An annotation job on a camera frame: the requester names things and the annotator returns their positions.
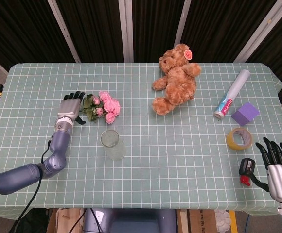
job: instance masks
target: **tape roll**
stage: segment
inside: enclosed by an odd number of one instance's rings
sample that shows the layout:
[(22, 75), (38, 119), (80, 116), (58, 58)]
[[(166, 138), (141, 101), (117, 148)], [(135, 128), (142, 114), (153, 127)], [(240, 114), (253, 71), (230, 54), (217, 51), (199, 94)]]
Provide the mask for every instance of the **tape roll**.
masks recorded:
[[(239, 145), (234, 141), (234, 134), (238, 134), (242, 137), (242, 139), (244, 140), (243, 145)], [(227, 145), (234, 150), (244, 150), (250, 147), (251, 144), (252, 144), (252, 136), (249, 133), (249, 131), (244, 128), (233, 129), (227, 135)]]

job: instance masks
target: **glass cup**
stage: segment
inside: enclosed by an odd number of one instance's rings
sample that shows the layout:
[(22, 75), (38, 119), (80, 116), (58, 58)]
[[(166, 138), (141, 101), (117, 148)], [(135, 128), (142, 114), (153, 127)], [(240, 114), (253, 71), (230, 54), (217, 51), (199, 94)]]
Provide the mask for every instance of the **glass cup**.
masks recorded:
[(126, 155), (126, 146), (115, 130), (107, 130), (101, 135), (101, 143), (106, 155), (112, 160), (120, 160)]

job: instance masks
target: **purple foam block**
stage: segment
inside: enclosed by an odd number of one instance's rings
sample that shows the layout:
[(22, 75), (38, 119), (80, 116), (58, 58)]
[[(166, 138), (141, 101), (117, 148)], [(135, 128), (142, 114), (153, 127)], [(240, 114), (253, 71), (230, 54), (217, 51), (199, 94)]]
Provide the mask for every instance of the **purple foam block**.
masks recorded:
[(260, 112), (251, 103), (245, 103), (233, 115), (232, 118), (241, 126), (251, 122)]

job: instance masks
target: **checkered tablecloth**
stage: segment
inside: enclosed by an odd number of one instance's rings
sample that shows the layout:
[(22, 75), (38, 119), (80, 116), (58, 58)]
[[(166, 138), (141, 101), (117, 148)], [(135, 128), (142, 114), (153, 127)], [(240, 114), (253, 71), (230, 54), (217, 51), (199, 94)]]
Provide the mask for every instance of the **checkered tablecloth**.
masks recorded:
[[(249, 157), (256, 161), (257, 178), (267, 182), (259, 150), (253, 145), (235, 151), (225, 142), (226, 134), (239, 127), (230, 115), (248, 101), (260, 111), (245, 126), (253, 142), (263, 143), (264, 136), (282, 142), (282, 109), (272, 72), (262, 64), (200, 65), (195, 99), (166, 116), (156, 115), (151, 106), (164, 95), (151, 89), (162, 76), (157, 63), (12, 67), (0, 100), (0, 172), (40, 162), (66, 94), (104, 90), (120, 102), (120, 115), (112, 125), (103, 119), (75, 123), (66, 168), (42, 181), (32, 207), (274, 211), (277, 203), (268, 193), (239, 181), (240, 161)], [(242, 69), (250, 71), (250, 78), (225, 118), (214, 118), (214, 109)], [(121, 161), (105, 156), (100, 136), (107, 129), (115, 129), (126, 144)], [(0, 216), (17, 217), (36, 186), (0, 195)]]

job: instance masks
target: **teddy bear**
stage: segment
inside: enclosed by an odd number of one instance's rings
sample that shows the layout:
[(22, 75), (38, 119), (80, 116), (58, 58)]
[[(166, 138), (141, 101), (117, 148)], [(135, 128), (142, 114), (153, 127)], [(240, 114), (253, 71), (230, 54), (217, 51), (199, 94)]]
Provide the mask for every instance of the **teddy bear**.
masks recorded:
[(159, 59), (159, 67), (166, 74), (155, 80), (152, 88), (155, 91), (166, 89), (166, 97), (153, 100), (153, 110), (159, 115), (165, 115), (177, 105), (194, 99), (196, 92), (195, 76), (201, 72), (197, 63), (189, 63), (192, 52), (185, 44), (178, 44), (174, 49), (168, 50)]

